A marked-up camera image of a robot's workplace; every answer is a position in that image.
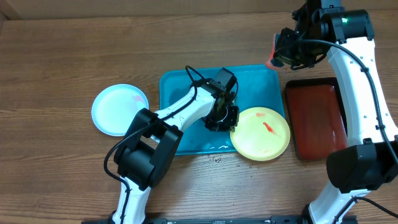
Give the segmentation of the red cleaning sponge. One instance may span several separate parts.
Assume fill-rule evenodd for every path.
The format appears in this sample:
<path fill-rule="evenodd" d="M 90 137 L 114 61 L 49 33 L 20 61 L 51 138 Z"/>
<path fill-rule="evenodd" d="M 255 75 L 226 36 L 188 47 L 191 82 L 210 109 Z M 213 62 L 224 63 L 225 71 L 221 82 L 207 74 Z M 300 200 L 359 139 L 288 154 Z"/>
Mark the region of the red cleaning sponge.
<path fill-rule="evenodd" d="M 277 39 L 279 38 L 279 36 L 280 36 L 279 34 L 274 34 L 272 45 L 271 45 L 271 53 L 270 53 L 270 56 L 269 56 L 267 62 L 265 63 L 265 66 L 271 70 L 278 70 L 284 66 L 284 64 L 280 60 L 274 58 L 275 47 L 276 47 Z"/>

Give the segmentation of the yellow plate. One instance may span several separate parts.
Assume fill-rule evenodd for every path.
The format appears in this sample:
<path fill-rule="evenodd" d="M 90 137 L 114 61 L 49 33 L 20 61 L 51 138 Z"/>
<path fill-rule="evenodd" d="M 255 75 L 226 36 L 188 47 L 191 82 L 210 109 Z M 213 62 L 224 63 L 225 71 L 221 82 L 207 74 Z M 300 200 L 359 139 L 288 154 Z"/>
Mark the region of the yellow plate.
<path fill-rule="evenodd" d="M 253 107 L 239 114 L 238 125 L 230 134 L 231 142 L 242 156 L 254 161 L 279 157 L 290 142 L 290 128 L 278 112 Z"/>

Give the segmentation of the light blue plate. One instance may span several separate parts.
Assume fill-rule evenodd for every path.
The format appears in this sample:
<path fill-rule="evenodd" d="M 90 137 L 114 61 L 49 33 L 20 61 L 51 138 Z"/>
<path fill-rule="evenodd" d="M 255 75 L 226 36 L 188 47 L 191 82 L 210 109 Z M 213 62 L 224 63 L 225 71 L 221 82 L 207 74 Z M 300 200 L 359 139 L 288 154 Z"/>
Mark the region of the light blue plate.
<path fill-rule="evenodd" d="M 107 87 L 95 98 L 91 107 L 94 125 L 109 136 L 124 136 L 137 112 L 149 108 L 146 95 L 129 84 Z"/>

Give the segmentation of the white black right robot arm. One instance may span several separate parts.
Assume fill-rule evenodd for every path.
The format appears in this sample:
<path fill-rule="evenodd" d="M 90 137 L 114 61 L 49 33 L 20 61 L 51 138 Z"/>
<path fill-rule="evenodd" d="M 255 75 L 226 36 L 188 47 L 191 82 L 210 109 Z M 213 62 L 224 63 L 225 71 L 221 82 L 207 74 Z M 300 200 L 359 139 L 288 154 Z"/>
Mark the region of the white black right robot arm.
<path fill-rule="evenodd" d="M 375 62 L 374 29 L 364 10 L 337 0 L 306 0 L 292 13 L 295 29 L 274 37 L 267 67 L 313 67 L 327 58 L 346 115 L 348 147 L 326 160 L 329 181 L 298 223 L 356 223 L 346 214 L 397 176 L 397 126 L 390 117 Z"/>

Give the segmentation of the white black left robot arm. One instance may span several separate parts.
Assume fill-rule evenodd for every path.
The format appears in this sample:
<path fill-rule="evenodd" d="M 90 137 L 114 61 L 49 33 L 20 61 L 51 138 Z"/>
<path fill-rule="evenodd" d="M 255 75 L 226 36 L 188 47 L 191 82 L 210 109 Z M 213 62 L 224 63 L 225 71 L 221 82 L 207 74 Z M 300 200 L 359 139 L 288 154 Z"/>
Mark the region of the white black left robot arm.
<path fill-rule="evenodd" d="M 239 108 L 237 93 L 219 83 L 194 84 L 169 107 L 151 112 L 140 110 L 127 133 L 108 152 L 118 166 L 109 176 L 120 181 L 118 207 L 110 223 L 143 223 L 150 190 L 164 178 L 177 152 L 183 133 L 199 119 L 210 131 L 234 131 Z"/>

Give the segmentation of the dark red lacquer tray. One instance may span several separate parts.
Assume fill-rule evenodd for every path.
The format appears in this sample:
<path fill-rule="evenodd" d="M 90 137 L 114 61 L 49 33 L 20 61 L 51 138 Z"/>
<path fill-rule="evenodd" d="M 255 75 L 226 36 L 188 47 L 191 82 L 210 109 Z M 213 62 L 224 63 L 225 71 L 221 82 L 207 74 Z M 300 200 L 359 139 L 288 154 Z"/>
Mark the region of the dark red lacquer tray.
<path fill-rule="evenodd" d="M 347 147 L 345 110 L 335 77 L 291 80 L 285 97 L 300 160 L 326 159 Z"/>

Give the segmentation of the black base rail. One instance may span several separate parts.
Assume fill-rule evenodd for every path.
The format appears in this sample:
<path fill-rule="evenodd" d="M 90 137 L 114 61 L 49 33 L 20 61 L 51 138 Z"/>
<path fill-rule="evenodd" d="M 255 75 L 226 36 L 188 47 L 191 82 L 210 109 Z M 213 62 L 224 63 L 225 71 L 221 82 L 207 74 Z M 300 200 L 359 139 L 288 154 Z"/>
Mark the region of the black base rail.
<path fill-rule="evenodd" d="M 110 224 L 114 223 L 109 219 L 82 221 L 81 224 Z M 143 224 L 298 224 L 298 215 L 274 215 L 269 218 L 234 218 L 234 219 L 181 219 L 168 220 L 166 218 L 146 218 Z M 356 216 L 343 218 L 341 224 L 358 224 Z"/>

